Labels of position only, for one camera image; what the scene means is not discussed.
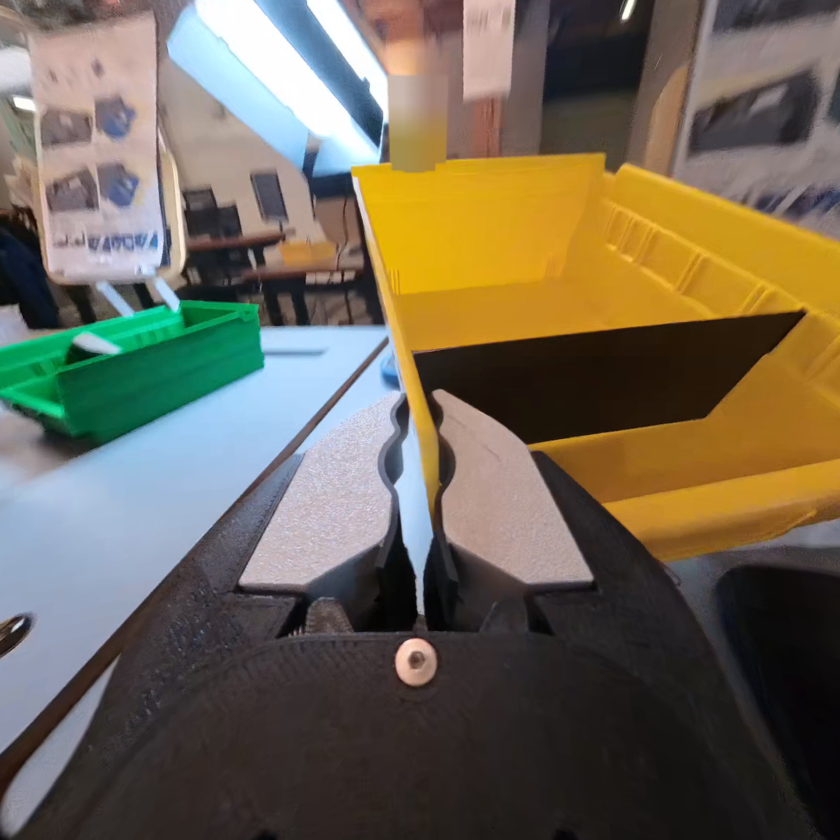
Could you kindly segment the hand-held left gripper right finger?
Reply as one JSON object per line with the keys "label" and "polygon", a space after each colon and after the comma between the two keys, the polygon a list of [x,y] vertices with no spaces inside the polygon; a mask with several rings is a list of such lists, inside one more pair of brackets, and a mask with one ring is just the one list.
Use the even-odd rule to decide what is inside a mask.
{"label": "hand-held left gripper right finger", "polygon": [[480,629],[510,611],[539,625],[538,595],[588,592],[595,576],[532,451],[498,420],[437,389],[439,486],[424,572],[433,629]]}

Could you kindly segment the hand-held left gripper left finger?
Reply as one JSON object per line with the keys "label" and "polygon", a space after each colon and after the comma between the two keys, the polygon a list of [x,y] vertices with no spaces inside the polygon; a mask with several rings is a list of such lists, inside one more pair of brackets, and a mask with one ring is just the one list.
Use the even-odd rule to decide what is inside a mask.
{"label": "hand-held left gripper left finger", "polygon": [[339,603],[355,631],[405,631],[416,576],[395,484],[408,405],[383,398],[342,421],[302,457],[238,581],[249,595]]}

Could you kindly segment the large yellow plastic bin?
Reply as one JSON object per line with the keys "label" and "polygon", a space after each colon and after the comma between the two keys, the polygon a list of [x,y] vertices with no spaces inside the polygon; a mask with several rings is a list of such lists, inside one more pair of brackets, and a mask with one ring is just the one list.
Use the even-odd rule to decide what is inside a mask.
{"label": "large yellow plastic bin", "polygon": [[838,519],[836,241],[601,154],[353,178],[430,511],[443,390],[661,560]]}

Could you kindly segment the green plastic bin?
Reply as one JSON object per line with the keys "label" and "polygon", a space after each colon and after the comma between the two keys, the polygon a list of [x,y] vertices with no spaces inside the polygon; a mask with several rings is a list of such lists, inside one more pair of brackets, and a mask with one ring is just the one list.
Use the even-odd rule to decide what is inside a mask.
{"label": "green plastic bin", "polygon": [[260,370],[259,308],[182,301],[1,350],[2,404],[96,445]]}

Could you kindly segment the wooden office desk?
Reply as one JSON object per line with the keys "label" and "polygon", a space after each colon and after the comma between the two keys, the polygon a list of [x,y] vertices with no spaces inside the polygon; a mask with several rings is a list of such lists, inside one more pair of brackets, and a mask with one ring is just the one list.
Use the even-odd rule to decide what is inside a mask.
{"label": "wooden office desk", "polygon": [[198,236],[186,239],[187,261],[197,266],[201,257],[229,256],[234,251],[244,251],[253,256],[247,266],[220,266],[230,278],[226,286],[216,291],[232,289],[258,289],[263,299],[269,323],[284,324],[280,297],[290,299],[295,324],[300,327],[312,324],[308,296],[339,296],[344,299],[348,318],[353,323],[350,295],[358,295],[365,310],[375,324],[383,322],[370,261],[361,242],[336,244],[339,249],[334,265],[284,266],[278,244],[288,241],[282,233],[252,234],[234,237]]}

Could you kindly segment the small yellow plastic bin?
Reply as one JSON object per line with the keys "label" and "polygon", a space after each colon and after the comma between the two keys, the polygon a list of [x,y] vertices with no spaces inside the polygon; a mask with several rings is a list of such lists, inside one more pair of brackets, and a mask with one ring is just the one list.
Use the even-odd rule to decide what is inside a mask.
{"label": "small yellow plastic bin", "polygon": [[334,265],[339,249],[331,241],[283,241],[277,246],[284,266]]}

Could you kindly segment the printed poster board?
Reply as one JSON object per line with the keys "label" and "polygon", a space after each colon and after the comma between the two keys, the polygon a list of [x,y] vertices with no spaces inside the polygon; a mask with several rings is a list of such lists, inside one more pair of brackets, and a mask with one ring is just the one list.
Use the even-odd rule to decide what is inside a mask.
{"label": "printed poster board", "polygon": [[168,309],[185,261],[179,183],[159,127],[159,35],[150,10],[28,35],[38,230],[45,270],[94,287],[151,284]]}
{"label": "printed poster board", "polygon": [[707,3],[672,172],[838,238],[838,1]]}

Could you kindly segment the white ceiling light fixture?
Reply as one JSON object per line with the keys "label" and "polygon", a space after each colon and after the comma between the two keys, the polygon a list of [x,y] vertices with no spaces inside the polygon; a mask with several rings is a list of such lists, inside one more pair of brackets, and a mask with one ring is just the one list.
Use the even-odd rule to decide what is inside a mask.
{"label": "white ceiling light fixture", "polygon": [[197,1],[167,39],[172,62],[301,171],[377,164],[387,76],[343,2]]}

